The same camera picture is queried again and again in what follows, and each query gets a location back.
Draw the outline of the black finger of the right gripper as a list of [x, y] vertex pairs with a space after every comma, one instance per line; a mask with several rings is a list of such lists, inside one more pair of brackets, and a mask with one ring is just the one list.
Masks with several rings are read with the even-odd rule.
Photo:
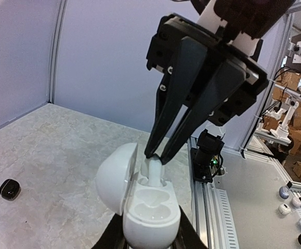
[[190, 93], [207, 55], [207, 48], [197, 41], [185, 37], [173, 55], [172, 73], [166, 72], [162, 83], [166, 91], [156, 94], [154, 125], [148, 139], [145, 156], [154, 156], [164, 136], [177, 117], [183, 102]]
[[189, 136], [243, 84], [245, 79], [244, 67], [225, 61], [204, 80], [204, 86], [193, 106], [185, 112], [164, 147], [161, 154], [163, 165], [172, 160]]

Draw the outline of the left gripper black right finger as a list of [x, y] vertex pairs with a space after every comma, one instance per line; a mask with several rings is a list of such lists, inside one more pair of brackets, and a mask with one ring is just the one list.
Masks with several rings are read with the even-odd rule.
[[183, 211], [180, 209], [180, 223], [177, 236], [175, 238], [176, 249], [206, 249], [207, 246], [202, 242], [199, 235], [193, 228], [191, 222]]

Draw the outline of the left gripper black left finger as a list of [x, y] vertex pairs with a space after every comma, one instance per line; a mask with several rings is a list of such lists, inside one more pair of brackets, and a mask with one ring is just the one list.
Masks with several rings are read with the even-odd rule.
[[123, 218], [122, 216], [114, 215], [92, 249], [123, 248], [126, 248], [126, 239], [123, 234]]

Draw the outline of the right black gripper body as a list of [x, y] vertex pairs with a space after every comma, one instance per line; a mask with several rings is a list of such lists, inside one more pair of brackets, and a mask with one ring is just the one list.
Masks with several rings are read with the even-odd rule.
[[216, 33], [175, 13], [163, 16], [147, 53], [147, 68], [163, 73], [155, 126], [169, 127], [186, 106], [182, 127], [206, 120], [217, 126], [244, 113], [268, 85], [255, 61]]

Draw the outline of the white earbud charging case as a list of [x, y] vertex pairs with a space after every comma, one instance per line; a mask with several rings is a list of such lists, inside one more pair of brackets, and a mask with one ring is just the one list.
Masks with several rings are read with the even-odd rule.
[[123, 234], [132, 248], [169, 248], [177, 236], [180, 209], [173, 185], [142, 185], [146, 178], [135, 172], [138, 144], [118, 147], [100, 166], [96, 189], [101, 201], [123, 218]]

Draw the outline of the white earbud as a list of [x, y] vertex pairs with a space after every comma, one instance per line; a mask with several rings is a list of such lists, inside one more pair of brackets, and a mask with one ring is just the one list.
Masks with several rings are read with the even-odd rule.
[[141, 175], [146, 179], [142, 181], [142, 185], [149, 187], [163, 187], [162, 184], [162, 162], [157, 154], [151, 158], [146, 158], [141, 165]]

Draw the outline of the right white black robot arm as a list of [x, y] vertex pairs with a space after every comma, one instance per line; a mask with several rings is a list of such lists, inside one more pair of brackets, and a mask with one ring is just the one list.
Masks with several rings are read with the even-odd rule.
[[151, 158], [182, 106], [188, 109], [160, 160], [172, 160], [205, 121], [223, 126], [242, 115], [268, 86], [266, 71], [252, 56], [258, 41], [292, 1], [193, 1], [199, 19], [163, 16], [146, 56], [147, 69], [163, 78], [156, 93], [155, 121], [145, 148]]

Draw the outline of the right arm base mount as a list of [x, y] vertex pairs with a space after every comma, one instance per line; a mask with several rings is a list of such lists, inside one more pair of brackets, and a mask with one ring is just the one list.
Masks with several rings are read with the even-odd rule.
[[197, 148], [191, 148], [191, 169], [195, 181], [212, 183], [222, 169], [224, 159], [221, 155], [224, 142], [205, 129], [197, 140]]

